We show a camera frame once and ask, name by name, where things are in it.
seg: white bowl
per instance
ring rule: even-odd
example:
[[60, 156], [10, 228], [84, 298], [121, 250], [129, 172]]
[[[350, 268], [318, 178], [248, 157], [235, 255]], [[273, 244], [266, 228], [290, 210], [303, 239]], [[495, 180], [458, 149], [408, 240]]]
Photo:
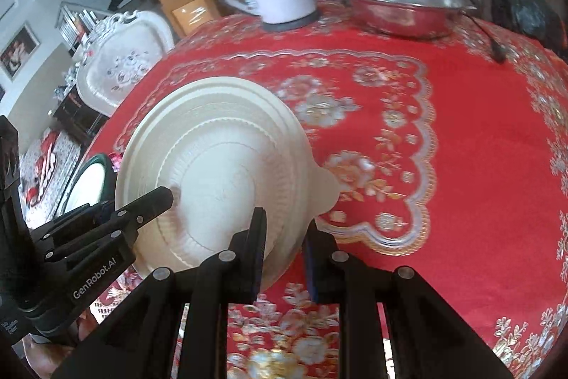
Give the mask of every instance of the white bowl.
[[228, 247], [266, 210], [262, 287], [274, 283], [302, 244], [310, 220], [339, 197], [315, 163], [299, 121], [265, 88], [211, 77], [178, 89], [137, 127], [116, 184], [122, 207], [158, 186], [174, 206], [140, 230], [136, 269], [181, 271]]

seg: gold floral embroidery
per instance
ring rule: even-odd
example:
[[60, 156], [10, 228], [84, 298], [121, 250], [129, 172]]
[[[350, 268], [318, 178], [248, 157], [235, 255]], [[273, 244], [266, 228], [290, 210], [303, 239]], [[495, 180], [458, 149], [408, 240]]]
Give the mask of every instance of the gold floral embroidery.
[[347, 214], [344, 213], [343, 211], [331, 211], [329, 213], [329, 219], [332, 222], [337, 222], [337, 223], [345, 223], [345, 220], [347, 219]]
[[413, 183], [413, 181], [414, 181], [414, 173], [413, 173], [413, 172], [404, 171], [404, 172], [400, 175], [400, 180], [402, 180], [404, 183]]
[[402, 138], [392, 130], [382, 129], [381, 136], [375, 137], [375, 140], [380, 142], [376, 148], [378, 150], [386, 148], [389, 152], [395, 151], [395, 147], [402, 142]]
[[[315, 367], [318, 377], [336, 377], [339, 357], [339, 309], [316, 306], [303, 285], [288, 283], [283, 301], [291, 306], [286, 313], [259, 294], [253, 305], [230, 305], [229, 330], [243, 346], [228, 355], [228, 377], [234, 379], [302, 379], [307, 367]], [[272, 343], [273, 348], [258, 348]]]
[[268, 66], [268, 63], [266, 63], [266, 60], [258, 60], [256, 63], [255, 62], [245, 63], [239, 69], [239, 76], [240, 77], [247, 77], [247, 76], [250, 76], [251, 74], [256, 74], [259, 71], [262, 71], [263, 69], [265, 69], [267, 66]]
[[388, 70], [384, 66], [362, 66], [353, 74], [353, 80], [366, 87], [398, 85], [399, 79], [406, 76], [398, 70]]
[[[564, 283], [568, 283], [568, 214], [560, 211], [560, 222], [562, 238], [558, 242], [556, 259], [563, 260], [560, 277]], [[493, 351], [517, 379], [528, 379], [554, 345], [566, 324], [567, 298], [568, 293], [564, 296], [562, 303], [557, 305], [556, 310], [547, 308], [542, 313], [541, 333], [531, 332], [523, 347], [521, 347], [521, 338], [528, 328], [528, 323], [524, 322], [522, 327], [516, 325], [513, 329], [511, 320], [507, 317], [497, 320], [495, 336], [499, 340], [493, 347]]]
[[401, 217], [389, 214], [388, 212], [382, 212], [375, 217], [375, 225], [383, 231], [391, 231], [408, 224], [404, 222]]
[[[525, 39], [495, 25], [486, 25], [507, 45], [507, 58], [513, 64], [515, 71], [526, 78], [528, 93], [532, 100], [532, 108], [543, 116], [546, 126], [554, 133], [553, 141], [547, 140], [552, 152], [550, 169], [553, 175], [561, 177], [561, 191], [568, 196], [568, 112], [560, 103], [558, 97], [568, 98], [568, 92], [560, 74], [553, 68], [544, 51]], [[478, 31], [458, 26], [456, 37], [473, 54], [480, 55], [490, 61], [490, 44], [488, 39]], [[568, 280], [568, 261], [566, 260], [566, 239], [568, 237], [568, 215], [560, 213], [562, 222], [562, 239], [558, 243], [557, 258], [564, 259], [561, 279]], [[527, 323], [520, 327], [512, 327], [511, 320], [503, 317], [497, 320], [495, 336], [499, 338], [493, 351], [501, 358], [517, 379], [528, 379], [544, 357], [552, 348], [566, 324], [567, 298], [557, 305], [556, 310], [547, 308], [541, 317], [542, 331], [540, 334], [531, 333], [525, 345], [521, 347], [521, 339], [528, 328]]]
[[294, 108], [294, 113], [301, 123], [331, 127], [345, 119], [345, 113], [359, 108], [360, 106], [355, 105], [352, 98], [335, 100], [329, 95], [311, 95]]
[[[400, 71], [390, 74], [387, 84], [379, 86], [380, 90], [383, 92], [382, 96], [386, 100], [386, 102], [382, 102], [384, 104], [384, 111], [391, 110], [402, 113], [402, 116], [397, 113], [385, 114], [385, 118], [390, 121], [391, 125], [394, 124], [399, 127], [395, 128], [386, 125], [382, 120], [381, 113], [379, 113], [377, 117], [377, 130], [390, 130], [393, 133], [396, 133], [397, 130], [404, 130], [404, 135], [401, 134], [400, 137], [404, 137], [405, 143], [412, 146], [416, 145], [415, 149], [410, 150], [410, 153], [404, 159], [406, 163], [410, 161], [410, 165], [408, 165], [408, 167], [405, 166], [405, 170], [410, 172], [413, 167], [415, 167], [416, 170], [414, 172], [415, 180], [412, 184], [413, 187], [411, 190], [408, 190], [407, 193], [396, 190], [393, 191], [388, 188], [396, 184], [396, 182], [399, 181], [399, 177], [393, 177], [393, 181], [388, 181], [384, 185], [382, 184], [383, 182], [369, 185], [367, 191], [369, 195], [374, 195], [375, 197], [377, 197], [377, 195], [379, 198], [384, 196], [386, 203], [391, 200], [393, 195], [404, 194], [402, 200], [406, 207], [406, 215], [403, 219], [404, 222], [408, 223], [408, 226], [403, 229], [403, 233], [400, 233], [399, 236], [382, 236], [373, 223], [376, 213], [372, 214], [367, 220], [357, 224], [349, 224], [348, 226], [341, 226], [340, 222], [336, 222], [337, 225], [331, 224], [326, 222], [325, 217], [319, 217], [317, 219], [318, 225], [321, 229], [332, 233], [340, 243], [363, 242], [369, 248], [387, 255], [413, 253], [425, 243], [430, 233], [430, 216], [426, 205], [428, 201], [430, 201], [435, 189], [436, 176], [430, 164], [430, 160], [436, 151], [437, 140], [430, 126], [435, 118], [435, 113], [430, 103], [431, 86], [426, 79], [427, 68], [424, 63], [412, 57], [391, 56], [380, 52], [355, 52], [346, 49], [279, 50], [275, 52], [261, 50], [253, 53], [236, 53], [217, 56], [213, 59], [202, 58], [189, 62], [181, 62], [172, 66], [164, 75], [161, 83], [148, 96], [147, 101], [141, 105], [117, 138], [114, 149], [117, 152], [123, 152], [132, 133], [136, 130], [136, 127], [140, 124], [144, 116], [155, 105], [155, 102], [159, 102], [172, 90], [178, 88], [181, 83], [204, 77], [204, 69], [216, 70], [209, 71], [209, 73], [218, 72], [218, 70], [222, 69], [224, 74], [238, 75], [239, 71], [243, 69], [243, 66], [246, 70], [253, 69], [254, 67], [246, 67], [247, 63], [253, 63], [257, 67], [257, 71], [254, 71], [252, 76], [255, 76], [255, 73], [268, 76], [271, 69], [277, 69], [279, 67], [295, 68], [295, 66], [299, 66], [298, 64], [300, 62], [302, 62], [306, 68], [323, 68], [321, 65], [325, 65], [326, 62], [320, 59], [327, 60], [327, 62], [329, 62], [327, 66], [330, 66], [332, 69], [337, 66], [338, 69], [350, 70], [351, 72], [355, 72], [357, 69], [364, 66], [372, 66], [376, 69], [385, 68], [386, 71], [400, 69]], [[262, 67], [262, 63], [268, 63], [268, 66], [264, 68]], [[305, 103], [306, 100], [313, 95], [333, 97], [333, 100], [339, 102], [343, 99], [343, 104], [347, 104], [347, 110], [356, 109], [358, 106], [356, 105], [358, 102], [350, 101], [347, 96], [335, 95], [338, 89], [333, 79], [328, 80], [323, 77], [302, 74], [288, 77], [283, 82], [281, 80], [271, 82], [263, 79], [262, 83], [285, 101], [292, 109], [295, 109], [296, 106], [301, 103]], [[415, 106], [417, 108], [416, 114], [408, 109], [409, 106]], [[346, 118], [351, 117], [349, 111], [345, 113], [345, 108], [343, 108], [343, 115]], [[309, 139], [318, 139], [318, 131], [321, 130], [320, 126], [305, 123], [304, 129]], [[388, 166], [389, 163], [400, 164], [398, 160], [394, 159], [394, 156], [388, 153], [387, 156], [384, 155], [383, 152], [370, 156], [373, 158], [377, 170], [381, 172], [380, 178], [373, 177], [370, 180], [385, 180], [389, 177], [386, 177], [387, 174], [383, 172], [384, 169], [399, 169], [399, 167]], [[355, 197], [359, 200], [365, 200], [365, 189], [361, 188], [356, 193]]]
[[374, 162], [367, 156], [357, 152], [341, 152], [331, 155], [324, 167], [337, 177], [340, 183], [341, 194], [339, 201], [355, 199], [365, 201], [365, 197], [358, 190], [364, 190], [366, 196], [375, 196], [377, 201], [383, 203], [387, 197], [401, 199], [404, 195], [393, 191], [394, 187], [388, 185], [387, 180], [375, 178], [375, 169], [400, 169], [393, 163], [395, 157], [384, 161]]

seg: floral pattern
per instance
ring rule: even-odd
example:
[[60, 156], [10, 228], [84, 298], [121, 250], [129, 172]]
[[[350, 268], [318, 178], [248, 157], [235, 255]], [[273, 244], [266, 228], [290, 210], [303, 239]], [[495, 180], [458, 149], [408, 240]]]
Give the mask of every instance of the floral pattern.
[[294, 113], [301, 123], [325, 128], [336, 125], [345, 119], [345, 113], [359, 108], [351, 98], [335, 100], [328, 95], [311, 95], [294, 108]]
[[126, 56], [116, 57], [114, 66], [106, 71], [107, 77], [116, 82], [112, 90], [123, 91], [140, 82], [154, 65], [149, 55], [149, 52], [140, 54], [133, 50]]
[[[562, 239], [558, 242], [557, 259], [563, 260], [560, 277], [564, 283], [568, 283], [568, 214], [560, 212]], [[530, 333], [522, 346], [521, 339], [526, 333], [528, 323], [522, 326], [518, 324], [513, 328], [511, 319], [506, 316], [497, 320], [495, 336], [499, 338], [493, 351], [501, 358], [516, 379], [528, 379], [540, 366], [544, 357], [555, 344], [558, 335], [563, 330], [567, 321], [567, 299], [564, 296], [562, 303], [556, 309], [547, 308], [541, 317], [540, 334]]]
[[[345, 9], [333, 7], [326, 11], [322, 20], [302, 30], [271, 35], [270, 38], [259, 30], [258, 23], [244, 16], [222, 19], [199, 29], [191, 38], [183, 40], [178, 50], [191, 59], [178, 60], [164, 72], [163, 80], [150, 93], [138, 112], [124, 126], [124, 130], [116, 138], [115, 150], [121, 152], [130, 139], [132, 132], [148, 111], [171, 90], [208, 73], [244, 76], [246, 79], [258, 80], [265, 87], [285, 101], [292, 110], [300, 112], [307, 106], [313, 96], [325, 96], [340, 102], [354, 96], [353, 105], [361, 106], [361, 110], [343, 112], [344, 119], [357, 126], [358, 118], [363, 113], [365, 102], [360, 100], [359, 92], [346, 91], [339, 93], [339, 85], [333, 81], [333, 73], [343, 72], [350, 79], [350, 84], [359, 86], [361, 93], [373, 90], [377, 98], [381, 98], [382, 107], [376, 112], [376, 126], [365, 126], [367, 138], [371, 138], [373, 146], [362, 149], [357, 144], [338, 146], [337, 149], [322, 155], [317, 161], [330, 161], [331, 169], [335, 169], [342, 181], [342, 201], [329, 214], [319, 219], [320, 228], [331, 231], [340, 243], [364, 243], [371, 249], [390, 255], [408, 254], [417, 250], [425, 242], [430, 229], [428, 201], [434, 192], [436, 177], [430, 160], [436, 151], [436, 138], [430, 124], [434, 120], [434, 110], [430, 104], [431, 89], [426, 79], [427, 68], [419, 60], [407, 56], [392, 56], [378, 52], [356, 52], [337, 48], [338, 41], [329, 38], [330, 50], [284, 49], [288, 46], [284, 39], [309, 35], [326, 35], [329, 32], [344, 32], [349, 21], [344, 15]], [[533, 109], [542, 116], [546, 126], [551, 130], [548, 138], [550, 145], [550, 169], [557, 176], [559, 190], [568, 196], [568, 144], [566, 143], [566, 112], [563, 99], [567, 92], [564, 79], [566, 74], [556, 72], [550, 62], [555, 60], [553, 54], [547, 55], [530, 40], [524, 39], [494, 25], [485, 26], [507, 45], [508, 62], [513, 69], [526, 79], [528, 98]], [[354, 33], [368, 36], [366, 32]], [[263, 40], [267, 50], [251, 51], [251, 43], [247, 38]], [[372, 40], [395, 39], [383, 36], [372, 36]], [[224, 56], [206, 55], [208, 49], [231, 43], [231, 52]], [[363, 43], [367, 50], [377, 50], [369, 43]], [[433, 42], [441, 48], [462, 48], [473, 58], [481, 58], [493, 63], [490, 56], [488, 39], [468, 20], [462, 19], [455, 27], [455, 34]], [[287, 70], [288, 75], [275, 75]], [[341, 81], [341, 88], [348, 83]], [[335, 124], [333, 130], [345, 126]], [[303, 122], [306, 132], [313, 133], [314, 128], [308, 121]], [[370, 183], [384, 180], [386, 183]], [[395, 187], [383, 192], [385, 186]], [[401, 198], [393, 199], [387, 195], [400, 193]], [[362, 197], [365, 209], [371, 204], [380, 208], [364, 219], [353, 219], [350, 206], [361, 205]], [[419, 230], [419, 238], [413, 242], [405, 242], [408, 230]], [[563, 229], [559, 242], [557, 257], [562, 262], [561, 278], [567, 277], [566, 264], [566, 232]], [[330, 377], [337, 376], [334, 364], [333, 337], [326, 336], [329, 331], [316, 327], [312, 319], [329, 319], [332, 323], [337, 319], [333, 308], [316, 307], [309, 301], [309, 296], [302, 287], [288, 287], [286, 301], [271, 304], [266, 296], [260, 295], [255, 308], [242, 306], [231, 307], [232, 323], [231, 340], [234, 343], [228, 358], [228, 374], [232, 378], [248, 379], [249, 377]], [[528, 324], [518, 326], [510, 318], [501, 317], [496, 323], [495, 336], [497, 342], [495, 353], [507, 364], [517, 378], [526, 378], [538, 367], [544, 355], [556, 340], [566, 319], [566, 298], [556, 304], [547, 303], [542, 313], [540, 333], [528, 331]], [[306, 348], [306, 354], [299, 347]], [[324, 360], [322, 345], [326, 345]], [[392, 365], [390, 358], [387, 365]]]
[[[387, 205], [390, 201], [397, 201], [400, 204], [397, 210], [386, 212], [398, 217], [397, 223], [400, 226], [388, 233], [378, 227], [376, 216], [380, 210], [371, 212], [366, 220], [350, 223], [351, 213], [348, 208], [342, 211], [346, 216], [343, 222], [333, 221], [331, 217], [336, 214], [331, 211], [319, 217], [319, 226], [334, 234], [340, 243], [362, 242], [371, 249], [388, 255], [413, 253], [426, 242], [430, 233], [427, 203], [434, 193], [436, 182], [430, 164], [437, 147], [437, 139], [430, 126], [435, 113], [430, 104], [430, 83], [425, 77], [427, 68], [424, 63], [409, 56], [345, 49], [262, 50], [180, 62], [164, 73], [165, 84], [158, 86], [140, 106], [117, 138], [114, 150], [119, 153], [124, 151], [126, 143], [144, 116], [172, 88], [210, 73], [238, 75], [243, 69], [258, 69], [247, 75], [247, 79], [259, 79], [295, 112], [315, 153], [316, 144], [322, 138], [322, 130], [345, 126], [342, 121], [357, 121], [357, 115], [363, 107], [362, 102], [339, 94], [336, 82], [338, 78], [334, 76], [349, 73], [355, 89], [361, 86], [365, 92], [372, 93], [373, 104], [378, 105], [379, 110], [375, 119], [376, 126], [365, 129], [365, 133], [371, 132], [370, 141], [383, 133], [390, 133], [393, 140], [398, 140], [399, 149], [391, 151], [385, 146], [361, 153], [361, 156], [372, 159], [377, 173], [381, 175], [372, 178], [372, 182], [364, 187], [357, 187], [353, 191], [345, 190], [342, 199], [365, 202], [365, 198], [374, 196], [377, 204]], [[288, 77], [275, 77], [287, 69]], [[305, 71], [296, 74], [297, 69]], [[374, 72], [379, 80], [386, 80], [384, 85], [368, 85], [373, 82]], [[338, 148], [340, 149], [336, 152], [322, 154], [316, 160], [324, 163], [333, 154], [340, 155], [342, 151], [349, 151]]]
[[91, 304], [91, 313], [101, 323], [134, 289], [142, 278], [133, 267], [129, 267]]
[[299, 283], [288, 283], [283, 302], [259, 294], [253, 305], [229, 306], [229, 334], [240, 353], [227, 357], [228, 377], [235, 379], [295, 379], [312, 372], [336, 374], [339, 350], [339, 309], [317, 306]]
[[[514, 35], [495, 25], [486, 24], [492, 34], [507, 45], [507, 59], [515, 71], [526, 78], [527, 91], [533, 110], [542, 115], [544, 123], [553, 132], [554, 140], [547, 140], [552, 158], [550, 170], [560, 176], [560, 190], [568, 197], [568, 112], [560, 98], [568, 98], [566, 86], [560, 74], [550, 62], [543, 50], [522, 36]], [[457, 25], [456, 36], [470, 53], [492, 60], [488, 39], [479, 31]], [[568, 236], [568, 216], [560, 213], [562, 239], [558, 243], [557, 258], [563, 260], [561, 279], [568, 279], [566, 261], [566, 237]], [[558, 335], [566, 324], [568, 292], [556, 309], [549, 307], [541, 317], [540, 334], [530, 333], [521, 347], [521, 340], [528, 328], [528, 323], [513, 328], [511, 319], [503, 317], [497, 320], [495, 336], [499, 338], [493, 351], [501, 358], [517, 379], [528, 379], [542, 363], [546, 354], [554, 345]]]

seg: red tablecloth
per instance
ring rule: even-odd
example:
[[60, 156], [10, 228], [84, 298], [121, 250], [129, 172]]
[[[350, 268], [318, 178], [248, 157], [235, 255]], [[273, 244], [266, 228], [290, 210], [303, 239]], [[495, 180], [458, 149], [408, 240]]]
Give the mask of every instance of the red tablecloth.
[[[528, 377], [566, 323], [567, 67], [487, 25], [509, 47], [498, 65], [466, 18], [448, 38], [417, 42], [321, 7], [317, 23], [284, 33], [242, 15], [202, 26], [133, 89], [88, 156], [123, 152], [148, 111], [194, 80], [265, 86], [342, 184], [319, 227], [370, 265], [414, 267]], [[254, 305], [230, 308], [229, 376], [337, 377], [337, 318], [311, 303], [298, 256]]]

